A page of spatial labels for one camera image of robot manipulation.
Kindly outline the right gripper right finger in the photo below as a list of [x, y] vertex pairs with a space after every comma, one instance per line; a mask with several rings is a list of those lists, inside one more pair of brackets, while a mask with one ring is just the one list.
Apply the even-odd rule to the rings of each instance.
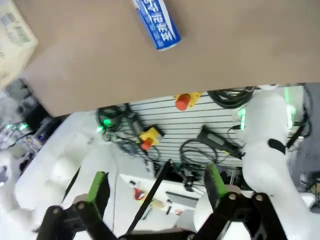
[[204, 170], [204, 185], [213, 213], [196, 233], [197, 240], [221, 240], [232, 223], [242, 223], [251, 240], [287, 239], [267, 194], [248, 198], [228, 191], [213, 163]]

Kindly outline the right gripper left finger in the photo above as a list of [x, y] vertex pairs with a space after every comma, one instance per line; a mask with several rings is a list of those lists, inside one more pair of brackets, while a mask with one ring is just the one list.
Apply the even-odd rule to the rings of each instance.
[[98, 171], [84, 200], [63, 209], [48, 207], [38, 229], [38, 240], [72, 240], [80, 232], [87, 232], [92, 240], [115, 240], [117, 237], [103, 221], [110, 197], [108, 174]]

